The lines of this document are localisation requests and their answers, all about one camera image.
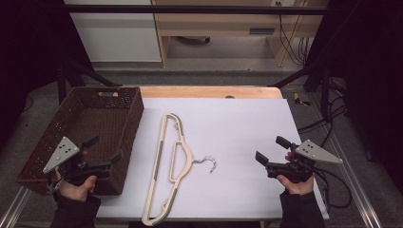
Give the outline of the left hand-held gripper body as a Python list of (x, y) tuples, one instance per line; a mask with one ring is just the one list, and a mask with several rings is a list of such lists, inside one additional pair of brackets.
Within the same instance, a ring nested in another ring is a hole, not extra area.
[(90, 163), (85, 160), (83, 143), (76, 145), (71, 139), (64, 136), (56, 146), (47, 164), (43, 168), (43, 173), (47, 176), (55, 169), (61, 178), (70, 184), (79, 186), (90, 176), (98, 179), (109, 177), (112, 163), (105, 161), (101, 163)]

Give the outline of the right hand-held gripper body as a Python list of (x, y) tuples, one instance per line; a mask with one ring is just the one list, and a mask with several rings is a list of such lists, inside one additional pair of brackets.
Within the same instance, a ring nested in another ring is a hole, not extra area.
[(300, 145), (291, 142), (289, 150), (292, 153), (292, 159), (287, 163), (269, 162), (266, 165), (269, 178), (283, 175), (293, 183), (306, 182), (313, 175), (316, 162), (343, 163), (341, 158), (310, 140)]

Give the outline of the brown woven basket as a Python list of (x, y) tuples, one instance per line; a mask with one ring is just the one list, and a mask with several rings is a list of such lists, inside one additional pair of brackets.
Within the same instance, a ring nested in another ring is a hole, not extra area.
[(57, 144), (67, 137), (79, 144), (97, 136), (86, 161), (106, 162), (118, 153), (107, 178), (97, 181), (94, 193), (116, 196), (123, 192), (132, 146), (144, 112), (137, 87), (75, 87), (59, 106), (39, 142), (21, 169), (16, 182), (34, 193), (45, 195), (47, 175), (43, 169)]

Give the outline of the person's right hand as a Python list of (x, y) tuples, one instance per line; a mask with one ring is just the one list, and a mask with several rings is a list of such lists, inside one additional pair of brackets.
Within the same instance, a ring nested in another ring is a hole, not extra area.
[(310, 177), (306, 182), (293, 183), (283, 175), (278, 175), (277, 180), (288, 190), (291, 195), (307, 195), (314, 190), (314, 179)]

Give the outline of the person's left hand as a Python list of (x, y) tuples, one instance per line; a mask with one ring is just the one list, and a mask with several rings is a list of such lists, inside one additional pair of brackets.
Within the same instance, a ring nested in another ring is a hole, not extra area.
[(82, 185), (76, 186), (61, 179), (59, 183), (59, 192), (62, 196), (70, 200), (85, 202), (87, 195), (94, 191), (96, 180), (96, 176), (90, 176)]

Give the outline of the white table sheet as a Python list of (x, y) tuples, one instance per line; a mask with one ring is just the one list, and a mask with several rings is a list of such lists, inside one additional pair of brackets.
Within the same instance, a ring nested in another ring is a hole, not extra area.
[(282, 136), (300, 141), (284, 99), (151, 99), (144, 101), (123, 193), (104, 197), (103, 219), (140, 219), (156, 177), (151, 216), (162, 211), (186, 156), (174, 146), (183, 138), (195, 159), (181, 180), (169, 220), (261, 220), (281, 216), (283, 187), (268, 178), (256, 152), (283, 162)]

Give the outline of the yellow and black floor item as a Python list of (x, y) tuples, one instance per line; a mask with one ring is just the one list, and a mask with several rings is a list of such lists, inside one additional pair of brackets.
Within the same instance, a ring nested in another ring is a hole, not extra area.
[(308, 102), (308, 101), (302, 101), (302, 100), (300, 99), (298, 93), (294, 93), (294, 102), (295, 102), (295, 104), (297, 104), (297, 105), (305, 105), (305, 106), (310, 106), (310, 105), (311, 105), (311, 103)]

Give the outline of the white cabinet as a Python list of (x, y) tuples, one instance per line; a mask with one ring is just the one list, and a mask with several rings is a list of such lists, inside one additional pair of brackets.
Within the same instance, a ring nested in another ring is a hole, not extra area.
[(152, 13), (71, 13), (91, 62), (162, 60)]

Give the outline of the black curtain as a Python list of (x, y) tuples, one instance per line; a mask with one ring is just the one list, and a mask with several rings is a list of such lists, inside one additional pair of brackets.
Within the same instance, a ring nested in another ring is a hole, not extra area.
[(92, 68), (70, 14), (45, 10), (66, 0), (0, 0), (0, 149), (28, 94), (56, 80), (62, 54)]
[(347, 104), (367, 148), (403, 194), (403, 0), (329, 0), (308, 62), (345, 80)]

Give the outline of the light wooden desk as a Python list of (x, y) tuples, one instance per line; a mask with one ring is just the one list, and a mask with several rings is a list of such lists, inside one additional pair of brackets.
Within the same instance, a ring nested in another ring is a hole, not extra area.
[[(154, 6), (237, 6), (326, 8), (329, 0), (151, 0)], [(157, 13), (158, 34), (168, 37), (264, 37), (282, 67), (297, 37), (313, 38), (320, 15)]]

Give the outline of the aluminium rail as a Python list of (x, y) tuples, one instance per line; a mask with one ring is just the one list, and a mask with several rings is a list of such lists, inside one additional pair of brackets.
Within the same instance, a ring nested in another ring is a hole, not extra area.
[[(314, 111), (318, 117), (320, 119), (324, 119), (320, 114), (320, 98), (318, 95), (309, 93), (308, 98), (312, 103)], [(345, 109), (345, 105), (341, 102), (341, 100), (341, 97), (337, 97), (329, 101), (330, 122), (324, 125), (324, 139), (320, 140), (319, 143), (325, 148), (329, 148), (336, 156), (343, 160), (343, 164), (340, 164), (338, 167), (343, 179), (350, 187), (355, 207), (358, 210), (358, 213), (361, 216), (365, 226), (367, 228), (383, 228), (381, 221), (373, 208), (361, 181), (358, 178), (358, 175), (355, 173), (351, 163), (348, 161), (345, 151), (342, 149), (341, 143), (334, 132), (336, 114), (341, 115), (342, 111)]]
[(26, 187), (21, 187), (15, 195), (11, 205), (0, 218), (0, 228), (14, 228), (22, 211), (24, 210), (31, 191)]

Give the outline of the black frame strut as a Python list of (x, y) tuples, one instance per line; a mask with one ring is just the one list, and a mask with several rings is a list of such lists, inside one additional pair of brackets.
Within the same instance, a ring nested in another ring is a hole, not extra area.
[(67, 84), (70, 84), (72, 87), (86, 86), (86, 83), (82, 78), (83, 75), (88, 76), (104, 86), (118, 86), (118, 84), (109, 81), (94, 70), (84, 67), (77, 62), (63, 62), (60, 64), (57, 71), (58, 97), (60, 104), (67, 96)]
[(291, 76), (270, 85), (270, 87), (282, 88), (305, 75), (308, 76), (303, 85), (305, 91), (313, 92), (318, 88), (318, 86), (321, 86), (320, 114), (325, 120), (329, 120), (330, 70), (326, 67), (326, 64), (323, 61), (313, 61), (311, 64), (304, 66), (301, 70), (293, 73)]

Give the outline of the black horizontal frame bar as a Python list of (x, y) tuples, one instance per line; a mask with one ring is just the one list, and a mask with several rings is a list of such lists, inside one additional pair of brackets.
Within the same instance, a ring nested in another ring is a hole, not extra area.
[(65, 5), (63, 10), (82, 13), (197, 13), (197, 14), (282, 14), (325, 15), (327, 8), (230, 7), (230, 6), (146, 6)]

